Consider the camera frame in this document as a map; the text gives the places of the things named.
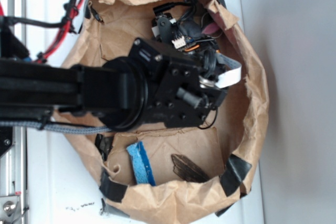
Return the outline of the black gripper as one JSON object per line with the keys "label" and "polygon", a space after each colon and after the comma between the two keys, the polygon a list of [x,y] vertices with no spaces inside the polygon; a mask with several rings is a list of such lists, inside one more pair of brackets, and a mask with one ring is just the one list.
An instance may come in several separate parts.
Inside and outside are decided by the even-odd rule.
{"label": "black gripper", "polygon": [[194,20],[195,6],[175,19],[169,12],[176,3],[153,9],[154,39],[168,45],[172,57],[153,103],[154,116],[166,127],[211,127],[206,123],[211,112],[218,113],[228,88],[219,86],[219,76],[228,65],[219,60],[219,45],[213,35],[202,33],[201,23]]}

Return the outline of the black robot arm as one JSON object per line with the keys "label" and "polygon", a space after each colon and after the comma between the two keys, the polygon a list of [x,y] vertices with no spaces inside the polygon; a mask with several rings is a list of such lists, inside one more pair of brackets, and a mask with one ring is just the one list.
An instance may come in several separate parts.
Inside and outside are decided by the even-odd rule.
{"label": "black robot arm", "polygon": [[227,89],[206,77],[218,72],[217,56],[189,56],[166,44],[137,38],[126,57],[101,67],[69,69],[15,60],[26,47],[1,17],[1,124],[54,130],[53,110],[97,117],[107,130],[125,132],[142,124],[202,125],[224,101]]}

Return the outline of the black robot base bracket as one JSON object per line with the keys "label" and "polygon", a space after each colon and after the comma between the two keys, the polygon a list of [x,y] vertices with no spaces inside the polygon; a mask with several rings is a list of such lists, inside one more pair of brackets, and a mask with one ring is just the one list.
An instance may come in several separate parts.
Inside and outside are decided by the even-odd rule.
{"label": "black robot base bracket", "polygon": [[5,155],[13,145],[13,127],[1,126],[0,156]]}

